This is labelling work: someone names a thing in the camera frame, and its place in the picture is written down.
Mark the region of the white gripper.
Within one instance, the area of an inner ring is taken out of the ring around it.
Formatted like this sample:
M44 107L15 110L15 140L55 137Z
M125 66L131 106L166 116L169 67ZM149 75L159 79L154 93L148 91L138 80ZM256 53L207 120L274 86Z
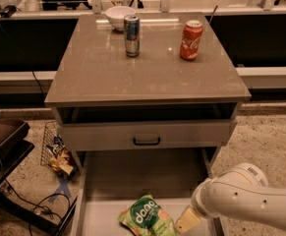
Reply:
M186 233L201 223L200 216L203 218L216 218L219 213L211 207L207 199L207 188L211 179L206 178L201 182L192 193L191 205L188 206L175 222L175 229L179 234Z

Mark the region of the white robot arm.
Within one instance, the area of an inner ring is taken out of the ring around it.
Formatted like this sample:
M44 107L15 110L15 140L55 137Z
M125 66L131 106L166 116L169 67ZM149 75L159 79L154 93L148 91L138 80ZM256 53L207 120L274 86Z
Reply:
M286 189L270 188L258 167L240 163L196 187L175 229L183 234L221 215L286 231Z

